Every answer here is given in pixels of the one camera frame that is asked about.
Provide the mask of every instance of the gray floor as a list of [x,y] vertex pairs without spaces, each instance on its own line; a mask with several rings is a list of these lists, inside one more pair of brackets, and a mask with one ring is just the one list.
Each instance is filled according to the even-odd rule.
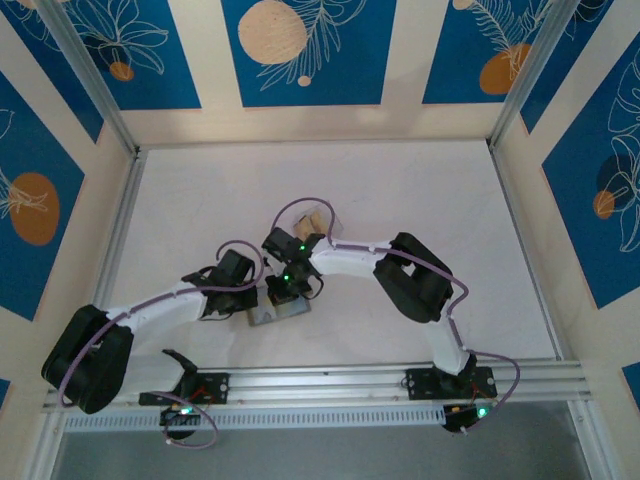
[[223,431],[203,451],[169,447],[156,433],[67,434],[53,478],[589,478],[564,404],[507,405],[487,420],[468,437],[441,427]]

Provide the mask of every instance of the leaf line drawing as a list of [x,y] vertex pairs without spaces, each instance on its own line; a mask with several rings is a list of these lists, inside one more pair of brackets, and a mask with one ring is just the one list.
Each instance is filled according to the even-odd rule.
[[[262,65],[257,75],[264,79],[260,91],[280,81],[288,85],[297,80],[300,86],[310,85],[317,72],[331,61],[332,52],[340,52],[339,27],[356,18],[367,3],[357,0],[355,8],[347,8],[354,1],[262,0],[251,7],[240,20],[238,32],[245,52]],[[267,13],[277,19],[271,27],[278,32],[265,31],[261,37],[252,38],[251,27]],[[265,57],[253,46],[258,43],[273,49],[273,58],[280,61],[269,61],[268,55]]]
[[578,24],[597,22],[609,2],[610,0],[582,0],[565,28],[564,33],[566,33],[571,40],[575,40]]
[[50,49],[56,52],[60,51],[58,44],[51,36],[49,29],[47,29],[31,2],[25,2],[24,0],[2,1],[7,6],[7,9],[22,23],[29,35],[44,43]]
[[630,253],[640,246],[640,49],[618,82],[607,127],[614,154],[600,167],[593,206],[601,219],[620,214],[619,250]]
[[[11,110],[0,109],[0,140],[11,129],[14,114],[15,112]],[[0,168],[0,219],[5,218],[12,210],[18,213],[22,207],[46,212],[48,209],[46,205],[43,205],[46,198],[46,193],[34,196],[17,188]]]
[[[34,9],[18,0],[2,1],[29,34],[59,51]],[[100,70],[123,82],[133,79],[134,65],[164,73],[154,49],[167,42],[169,31],[139,20],[138,0],[69,0],[62,5]]]
[[553,1],[540,0],[534,6],[529,0],[525,11],[516,15],[511,0],[453,0],[457,10],[475,15],[480,33],[487,37],[494,50],[509,63],[509,79],[513,81],[529,51],[528,42],[540,29]]

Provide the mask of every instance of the wooden block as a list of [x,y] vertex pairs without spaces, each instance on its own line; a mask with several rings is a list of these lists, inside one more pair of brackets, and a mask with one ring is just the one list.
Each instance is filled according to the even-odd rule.
[[311,224],[311,220],[306,215],[300,219],[298,223],[293,227],[293,231],[303,242],[307,239],[307,237],[313,233],[314,228]]
[[316,233],[327,234],[329,231],[329,224],[322,216],[322,212],[316,210],[311,214],[311,225],[313,227],[313,231]]

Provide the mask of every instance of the white floral line drawing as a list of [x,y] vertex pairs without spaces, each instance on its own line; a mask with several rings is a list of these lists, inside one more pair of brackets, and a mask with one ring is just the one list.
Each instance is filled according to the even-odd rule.
[[589,3],[580,2],[578,7],[576,8],[573,17],[569,21],[569,24],[564,30],[564,33],[573,41],[575,40],[576,30],[578,28],[578,23],[593,23],[597,22],[598,19],[602,16],[602,13],[605,11],[606,5],[610,0],[598,0],[600,1],[597,5],[591,5]]
[[525,45],[542,25],[552,4],[553,1],[540,0],[534,7],[529,0],[524,13],[516,16],[510,0],[453,0],[457,10],[475,14],[480,33],[489,38],[497,53],[508,58],[511,80],[524,62]]
[[[287,14],[289,24],[288,31],[278,35],[278,40],[285,45],[280,53],[287,48],[291,49],[290,58],[286,61],[260,62],[262,71],[257,77],[264,78],[260,91],[264,91],[280,81],[291,84],[298,81],[300,86],[308,86],[317,72],[322,70],[325,63],[331,61],[331,52],[339,53],[342,41],[338,32],[341,27],[356,18],[366,6],[367,0],[357,0],[359,3],[348,15],[346,7],[354,0],[263,0],[255,4],[243,17],[243,20],[252,14],[258,16],[262,12],[274,11],[279,14]],[[264,7],[261,11],[254,7]],[[297,36],[302,29],[303,35]],[[273,37],[265,35],[261,41],[273,42]],[[295,41],[298,46],[287,45],[288,41]]]
[[[4,138],[13,121],[13,115],[15,112],[7,109],[0,109],[0,125],[5,124],[4,128],[0,126],[0,140]],[[19,212],[21,207],[33,208],[46,212],[48,209],[43,202],[47,198],[47,194],[34,196],[23,192],[19,188],[16,188],[2,172],[0,168],[0,219],[5,218],[11,210]]]
[[594,209],[603,219],[620,214],[619,250],[630,253],[640,247],[640,49],[618,82],[607,127],[613,134],[614,173],[598,192]]
[[[59,51],[35,10],[18,0],[3,1],[30,35]],[[120,81],[133,79],[132,65],[164,73],[153,49],[167,42],[169,31],[138,20],[138,0],[70,0],[62,6],[99,69]]]

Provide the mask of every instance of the orange circle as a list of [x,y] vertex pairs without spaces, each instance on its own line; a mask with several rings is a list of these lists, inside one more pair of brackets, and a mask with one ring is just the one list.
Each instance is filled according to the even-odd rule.
[[12,183],[9,198],[20,201],[19,193],[34,199],[46,194],[42,201],[37,202],[38,208],[21,202],[10,209],[11,223],[16,233],[25,242],[41,247],[49,243],[56,233],[60,220],[60,201],[53,183],[39,173],[23,173]]
[[616,200],[613,197],[613,193],[606,190],[598,192],[593,199],[593,211],[596,212],[596,215],[602,220],[606,220],[613,215],[615,207]]
[[500,52],[489,60],[480,73],[480,88],[488,95],[504,95],[509,93],[516,75],[511,70],[511,61],[516,73],[520,71],[525,58],[529,55],[531,45],[526,43],[514,45]]
[[247,10],[238,23],[238,38],[249,58],[263,65],[293,60],[308,40],[300,15],[279,0],[262,0]]
[[133,68],[126,63],[113,62],[109,65],[109,72],[116,80],[120,80],[121,82],[130,82],[133,80]]
[[466,10],[473,5],[473,0],[453,0],[451,3],[456,10]]

